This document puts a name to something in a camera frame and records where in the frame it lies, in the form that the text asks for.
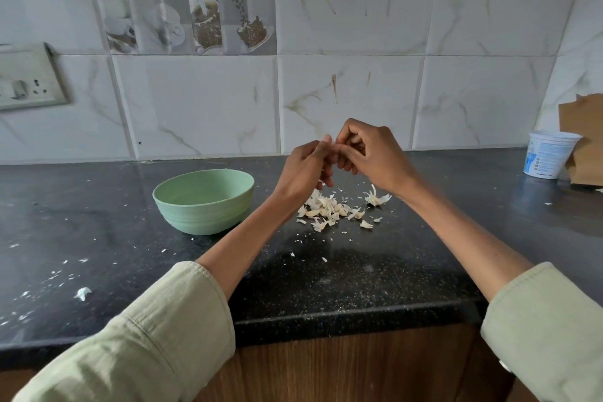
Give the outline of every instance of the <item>person's right hand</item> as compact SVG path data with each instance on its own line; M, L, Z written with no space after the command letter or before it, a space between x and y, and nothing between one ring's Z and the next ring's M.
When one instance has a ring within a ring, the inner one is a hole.
M398 197L422 184L418 172L385 126L378 128L348 119L333 150L339 155L337 166L340 169L352 173L359 170L376 186Z

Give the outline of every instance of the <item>light green sleeve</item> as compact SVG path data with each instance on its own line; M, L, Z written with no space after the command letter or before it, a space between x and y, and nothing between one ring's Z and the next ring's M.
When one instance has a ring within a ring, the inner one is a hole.
M551 263L497 293L481 334L540 400L603 401L603 308Z
M224 294L180 262L98 334L50 362L15 402L190 401L235 352Z

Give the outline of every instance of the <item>black countertop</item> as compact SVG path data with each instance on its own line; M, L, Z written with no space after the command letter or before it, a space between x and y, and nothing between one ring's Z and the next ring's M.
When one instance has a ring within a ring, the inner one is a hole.
M472 218L532 261L552 261L603 303L603 194L524 176L524 149L408 155ZM255 208L283 162L0 166L0 368L43 365L223 235L173 229L151 196L160 182L242 169L256 180ZM342 171L334 178L339 200L363 204L366 178ZM237 345L481 321L485 300L417 215L396 198L369 215L383 217L373 230L345 219L322 233L286 223L230 299ZM84 286L93 293L81 302L73 296Z

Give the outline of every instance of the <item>cardboard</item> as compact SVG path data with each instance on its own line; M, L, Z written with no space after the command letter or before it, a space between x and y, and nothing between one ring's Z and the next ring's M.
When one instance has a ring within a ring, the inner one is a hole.
M603 94L577 95L559 105L559 125L583 137L566 162L571 182L603 186Z

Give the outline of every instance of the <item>green bowl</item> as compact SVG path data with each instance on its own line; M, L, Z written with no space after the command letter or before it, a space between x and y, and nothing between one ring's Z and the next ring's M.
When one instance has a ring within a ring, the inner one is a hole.
M239 170L200 170L170 178L155 188L153 199L177 230L208 236L245 219L254 180Z

